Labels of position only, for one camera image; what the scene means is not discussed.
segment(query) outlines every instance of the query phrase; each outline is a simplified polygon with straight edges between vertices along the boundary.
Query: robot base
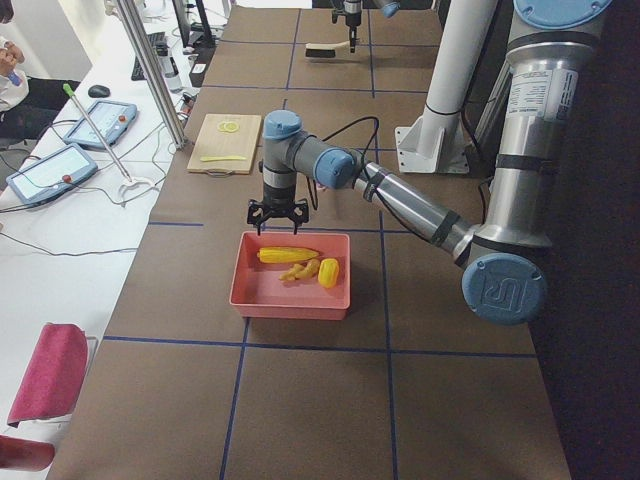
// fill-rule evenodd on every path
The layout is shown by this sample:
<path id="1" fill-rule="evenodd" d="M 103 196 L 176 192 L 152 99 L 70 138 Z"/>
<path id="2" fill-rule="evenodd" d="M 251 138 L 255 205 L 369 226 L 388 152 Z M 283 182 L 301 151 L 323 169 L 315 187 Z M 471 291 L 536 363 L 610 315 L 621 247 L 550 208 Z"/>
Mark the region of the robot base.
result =
<path id="1" fill-rule="evenodd" d="M 396 148 L 398 167 L 403 173 L 469 173 L 469 164 L 464 156 L 467 142 L 460 122 L 454 138 L 447 139 L 445 128 L 439 128 L 429 155 L 419 152 L 422 117 L 418 117 L 411 127 L 396 127 Z"/>

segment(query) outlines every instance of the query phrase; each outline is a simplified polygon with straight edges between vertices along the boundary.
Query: brown table surface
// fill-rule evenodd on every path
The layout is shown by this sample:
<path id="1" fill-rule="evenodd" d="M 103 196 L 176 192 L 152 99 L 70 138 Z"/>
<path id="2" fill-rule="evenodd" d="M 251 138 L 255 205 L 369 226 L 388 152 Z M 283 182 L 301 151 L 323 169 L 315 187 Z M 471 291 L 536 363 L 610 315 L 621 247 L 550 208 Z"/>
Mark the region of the brown table surface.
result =
<path id="1" fill-rule="evenodd" d="M 422 112 L 441 29 L 431 11 L 366 11 L 360 36 L 355 54 L 311 61 L 304 43 L 346 37 L 328 10 L 234 7 L 188 137 L 207 113 L 287 108 L 318 137 L 376 115 L 370 159 L 397 171 L 393 131 Z M 364 147 L 370 131 L 331 141 Z M 569 478 L 527 327 L 475 317 L 448 255 L 351 190 L 321 193 L 304 229 L 350 236 L 347 318 L 243 319 L 229 291 L 261 175 L 190 174 L 190 152 L 175 155 L 48 478 Z M 402 177 L 480 220 L 477 179 Z"/>

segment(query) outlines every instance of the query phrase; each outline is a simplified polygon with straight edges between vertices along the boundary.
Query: person's arm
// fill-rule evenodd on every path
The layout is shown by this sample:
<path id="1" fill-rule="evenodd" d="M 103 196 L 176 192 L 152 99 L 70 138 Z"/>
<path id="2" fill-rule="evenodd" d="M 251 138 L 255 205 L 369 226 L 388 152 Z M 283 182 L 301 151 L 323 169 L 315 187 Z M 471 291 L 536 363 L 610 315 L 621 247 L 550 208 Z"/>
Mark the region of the person's arm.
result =
<path id="1" fill-rule="evenodd" d="M 13 42 L 0 36 L 0 112 L 18 105 L 29 93 L 28 83 L 22 71 L 15 71 L 18 63 L 24 61 L 24 54 Z M 20 77 L 20 84 L 16 85 L 9 79 L 9 75 Z"/>

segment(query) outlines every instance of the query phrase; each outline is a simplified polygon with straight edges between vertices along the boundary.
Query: person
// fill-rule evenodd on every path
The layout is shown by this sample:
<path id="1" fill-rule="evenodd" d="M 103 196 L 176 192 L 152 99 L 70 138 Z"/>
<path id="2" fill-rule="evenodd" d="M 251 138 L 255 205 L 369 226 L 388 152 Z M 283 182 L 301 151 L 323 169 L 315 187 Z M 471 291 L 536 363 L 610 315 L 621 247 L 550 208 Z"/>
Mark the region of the person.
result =
<path id="1" fill-rule="evenodd" d="M 0 0 L 0 23 L 13 14 L 11 0 Z M 62 85 L 75 90 L 79 84 L 28 77 L 16 68 L 24 60 L 20 47 L 0 35 L 0 138 L 38 140 L 69 100 Z"/>

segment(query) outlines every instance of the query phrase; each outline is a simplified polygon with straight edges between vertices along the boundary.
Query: green handle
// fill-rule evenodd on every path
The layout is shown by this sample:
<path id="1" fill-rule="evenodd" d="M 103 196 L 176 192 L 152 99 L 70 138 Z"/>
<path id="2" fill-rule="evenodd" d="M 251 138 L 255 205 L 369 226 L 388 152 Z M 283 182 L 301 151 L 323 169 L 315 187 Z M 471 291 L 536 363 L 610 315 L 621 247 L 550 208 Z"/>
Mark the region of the green handle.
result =
<path id="1" fill-rule="evenodd" d="M 69 85 L 68 83 L 65 83 L 64 85 L 62 85 L 62 89 L 71 98 L 75 95 L 75 93 L 73 93 L 73 89 L 71 88 L 71 85 Z"/>

